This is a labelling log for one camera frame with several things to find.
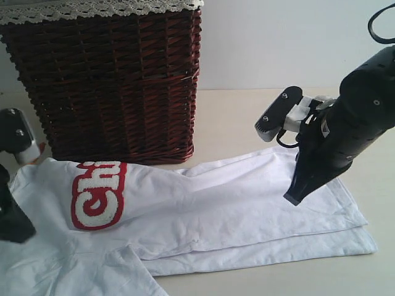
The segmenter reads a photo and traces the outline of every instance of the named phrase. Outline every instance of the wall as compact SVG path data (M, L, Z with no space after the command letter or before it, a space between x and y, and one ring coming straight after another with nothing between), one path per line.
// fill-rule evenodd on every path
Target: wall
M392 2L206 0L199 88L337 86L383 47L368 35L367 21ZM391 13L377 21L377 31L385 36L395 36ZM23 91L16 78L1 45L0 92Z

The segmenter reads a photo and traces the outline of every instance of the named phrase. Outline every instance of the fabric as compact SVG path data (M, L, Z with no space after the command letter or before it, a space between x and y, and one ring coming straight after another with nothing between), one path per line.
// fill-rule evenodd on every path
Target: fabric
M77 17L145 15L195 10L203 0L0 0L0 25L75 20Z
M173 171L50 158L23 167L10 189L38 234L0 242L0 294L165 295L152 276L376 252L340 180L297 207L282 197L296 152Z

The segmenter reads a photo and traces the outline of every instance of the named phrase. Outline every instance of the wicker basket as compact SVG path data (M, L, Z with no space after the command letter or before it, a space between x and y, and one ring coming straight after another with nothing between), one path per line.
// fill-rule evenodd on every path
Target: wicker basket
M193 153L201 11L0 26L52 156L184 162Z

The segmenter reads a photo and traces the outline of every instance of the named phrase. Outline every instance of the red and white logo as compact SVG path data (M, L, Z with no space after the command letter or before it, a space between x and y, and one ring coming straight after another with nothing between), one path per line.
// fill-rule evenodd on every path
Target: red and white logo
M85 162L86 169L73 182L71 215L76 228L104 229L117 223L123 212L123 188L127 164L121 162Z

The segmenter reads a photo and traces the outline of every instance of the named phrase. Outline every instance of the lace trim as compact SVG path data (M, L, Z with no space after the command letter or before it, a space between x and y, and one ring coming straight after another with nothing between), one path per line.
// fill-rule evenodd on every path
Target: lace trim
M110 17L144 15L149 12L178 12L195 10L203 6L203 0L0 0L0 25L8 23L40 23L43 20L74 20L77 17Z

